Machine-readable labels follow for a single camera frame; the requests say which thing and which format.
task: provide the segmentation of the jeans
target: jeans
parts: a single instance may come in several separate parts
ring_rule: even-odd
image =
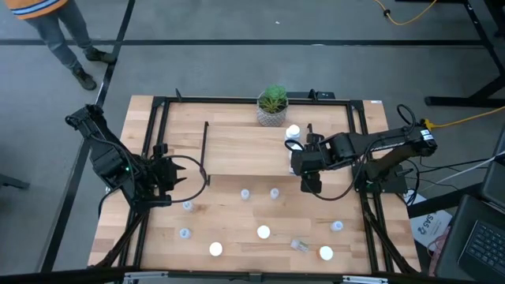
[[[74,0],[69,0],[51,13],[26,21],[37,30],[49,50],[66,68],[71,70],[82,68],[77,56],[66,44],[58,19],[65,24],[77,46],[84,50],[84,54],[90,54],[93,50],[92,41],[89,39],[86,22]]]

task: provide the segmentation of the potted plant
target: potted plant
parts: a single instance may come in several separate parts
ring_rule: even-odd
[[[288,99],[283,86],[272,85],[258,98],[256,115],[262,126],[280,126],[286,120]]]

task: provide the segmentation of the person's leg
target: person's leg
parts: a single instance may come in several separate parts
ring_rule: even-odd
[[[80,13],[74,0],[69,0],[65,5],[56,10],[58,18],[65,24],[67,30],[77,46],[83,49],[84,54],[92,52],[92,41],[89,38],[86,21]]]
[[[83,49],[84,55],[89,61],[101,61],[113,63],[116,58],[112,54],[97,50],[92,46],[89,38],[86,21],[80,13],[79,7],[74,0],[69,0],[65,5],[57,10],[58,17],[69,30],[70,35],[76,41],[77,46]]]
[[[80,85],[86,90],[96,88],[96,83],[89,76],[77,60],[77,56],[70,50],[66,44],[65,36],[63,35],[58,23],[58,15],[48,13],[40,17],[35,17],[26,20],[40,35],[40,38],[45,42],[49,50],[56,58],[77,78]]]
[[[66,44],[58,23],[58,16],[55,12],[48,13],[40,17],[26,20],[40,35],[42,41],[49,47],[50,52],[68,69],[74,70],[81,67],[76,55]]]

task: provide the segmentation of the white plant pot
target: white plant pot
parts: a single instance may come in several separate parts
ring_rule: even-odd
[[[278,127],[283,124],[283,122],[286,120],[286,114],[287,114],[287,107],[289,106],[289,100],[286,101],[286,107],[284,110],[275,113],[275,114],[270,114],[266,111],[264,111],[260,107],[260,98],[263,95],[263,93],[260,94],[258,97],[258,100],[256,101],[256,116],[258,117],[258,121],[262,126],[267,126],[267,127]]]

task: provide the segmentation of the orange jacket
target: orange jacket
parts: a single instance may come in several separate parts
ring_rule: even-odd
[[[67,3],[68,0],[6,0],[10,11],[21,20],[50,13]]]

